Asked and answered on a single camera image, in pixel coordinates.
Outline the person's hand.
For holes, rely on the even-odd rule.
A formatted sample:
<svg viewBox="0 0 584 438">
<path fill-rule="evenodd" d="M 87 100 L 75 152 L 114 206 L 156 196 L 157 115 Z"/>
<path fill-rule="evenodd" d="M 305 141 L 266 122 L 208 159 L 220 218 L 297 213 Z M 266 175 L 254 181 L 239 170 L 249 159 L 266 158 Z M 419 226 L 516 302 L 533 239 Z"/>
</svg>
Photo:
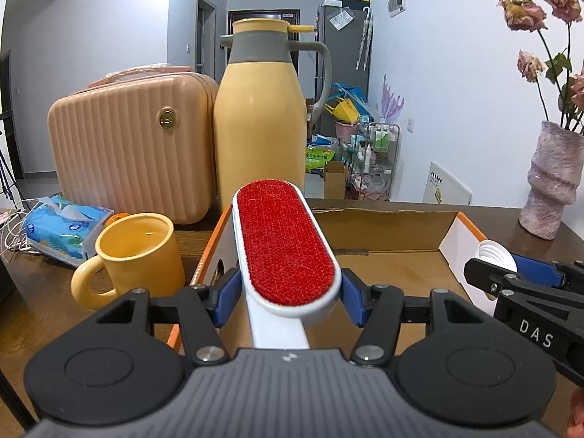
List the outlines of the person's hand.
<svg viewBox="0 0 584 438">
<path fill-rule="evenodd" d="M 584 438 L 584 389 L 576 389 L 570 399 L 570 416 L 566 438 Z"/>
</svg>

